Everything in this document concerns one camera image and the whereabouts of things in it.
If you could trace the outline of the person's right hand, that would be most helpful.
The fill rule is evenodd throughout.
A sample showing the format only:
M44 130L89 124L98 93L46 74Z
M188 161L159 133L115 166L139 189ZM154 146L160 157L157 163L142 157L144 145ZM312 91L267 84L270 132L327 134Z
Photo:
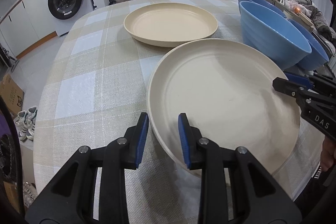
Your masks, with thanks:
M335 150L335 142L326 136L322 143L322 151L320 156L320 166L323 172L326 172L333 166L335 162Z

